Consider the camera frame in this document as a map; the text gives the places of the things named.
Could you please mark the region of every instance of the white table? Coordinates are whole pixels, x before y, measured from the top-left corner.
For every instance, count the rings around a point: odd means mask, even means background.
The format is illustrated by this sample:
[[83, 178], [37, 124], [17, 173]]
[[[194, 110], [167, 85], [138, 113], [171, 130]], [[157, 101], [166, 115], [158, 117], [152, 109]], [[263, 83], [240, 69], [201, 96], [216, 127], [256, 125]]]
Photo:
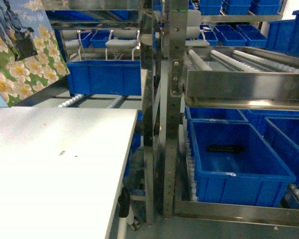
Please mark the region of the white table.
[[0, 109], [0, 239], [108, 238], [136, 118]]

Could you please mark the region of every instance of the floor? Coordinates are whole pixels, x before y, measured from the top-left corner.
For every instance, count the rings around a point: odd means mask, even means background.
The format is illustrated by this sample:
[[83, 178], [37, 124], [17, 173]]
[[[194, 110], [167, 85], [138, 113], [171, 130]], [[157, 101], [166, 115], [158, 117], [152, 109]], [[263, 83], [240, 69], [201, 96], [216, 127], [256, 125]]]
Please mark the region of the floor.
[[[167, 61], [162, 62], [161, 76], [161, 112], [166, 112], [167, 95]], [[60, 99], [49, 99], [36, 107], [57, 107], [66, 101], [69, 92], [59, 95]], [[105, 108], [116, 96], [93, 96], [80, 105], [81, 108]], [[142, 109], [140, 97], [128, 97], [121, 108], [124, 109]], [[181, 112], [184, 112], [184, 100], [182, 100]], [[165, 121], [164, 114], [161, 114], [161, 122]], [[164, 136], [165, 128], [162, 128], [161, 136]], [[160, 141], [161, 147], [164, 147], [164, 140]], [[144, 220], [142, 206], [134, 208], [135, 214]], [[117, 238], [118, 211], [112, 224], [110, 239]], [[299, 229], [285, 228], [263, 225], [252, 225], [242, 223], [203, 221], [198, 219], [186, 219], [172, 217], [164, 219], [161, 216], [156, 217], [156, 223], [148, 227], [142, 223], [140, 229], [136, 232], [127, 228], [127, 239], [299, 239]]]

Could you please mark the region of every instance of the gray chair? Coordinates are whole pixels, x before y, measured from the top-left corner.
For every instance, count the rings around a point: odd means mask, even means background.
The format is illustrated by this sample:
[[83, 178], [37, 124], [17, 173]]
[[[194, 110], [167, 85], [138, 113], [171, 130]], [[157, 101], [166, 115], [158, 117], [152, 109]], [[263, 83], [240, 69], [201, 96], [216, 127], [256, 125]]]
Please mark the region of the gray chair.
[[132, 49], [132, 61], [134, 61], [134, 51], [140, 48], [140, 31], [137, 29], [115, 29], [111, 30], [109, 41], [105, 43], [105, 59], [108, 60], [108, 49], [113, 50], [114, 58], [115, 50]]
[[198, 39], [202, 30], [200, 30], [201, 14], [198, 10], [188, 10], [187, 28], [186, 28], [186, 46], [209, 46], [206, 40]]

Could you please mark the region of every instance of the white roller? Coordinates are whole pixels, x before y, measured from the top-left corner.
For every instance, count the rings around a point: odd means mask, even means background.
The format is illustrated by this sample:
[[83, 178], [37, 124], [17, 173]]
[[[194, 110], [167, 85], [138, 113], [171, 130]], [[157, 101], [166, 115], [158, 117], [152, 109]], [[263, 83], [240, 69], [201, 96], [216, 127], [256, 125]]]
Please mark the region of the white roller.
[[248, 65], [246, 65], [246, 64], [244, 64], [240, 61], [237, 61], [237, 60], [235, 60], [235, 59], [233, 59], [229, 56], [226, 56], [225, 54], [222, 54], [218, 51], [211, 50], [210, 54], [213, 55], [213, 56], [216, 56], [218, 58], [221, 58], [222, 60], [230, 63], [231, 65], [239, 68], [242, 71], [245, 71], [245, 72], [261, 72], [260, 70], [257, 70], [253, 67], [250, 67], [250, 66], [248, 66]]
[[281, 64], [281, 63], [278, 63], [278, 62], [275, 62], [275, 61], [267, 60], [267, 59], [264, 59], [264, 58], [261, 58], [261, 57], [258, 57], [258, 56], [254, 56], [254, 55], [242, 52], [242, 51], [234, 50], [233, 54], [238, 55], [238, 56], [242, 56], [244, 58], [253, 60], [255, 62], [266, 64], [268, 66], [271, 66], [271, 67], [274, 67], [274, 68], [277, 68], [277, 69], [280, 69], [280, 70], [283, 70], [283, 71], [286, 71], [286, 72], [298, 73], [299, 74], [299, 69], [297, 69], [295, 67], [291, 67], [291, 66]]

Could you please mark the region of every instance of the poster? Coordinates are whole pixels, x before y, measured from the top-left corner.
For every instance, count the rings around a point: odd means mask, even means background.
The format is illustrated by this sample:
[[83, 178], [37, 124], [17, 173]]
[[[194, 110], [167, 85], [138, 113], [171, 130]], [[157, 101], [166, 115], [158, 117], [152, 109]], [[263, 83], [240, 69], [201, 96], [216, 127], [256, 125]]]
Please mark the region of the poster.
[[0, 0], [0, 95], [7, 105], [68, 74], [41, 0]]

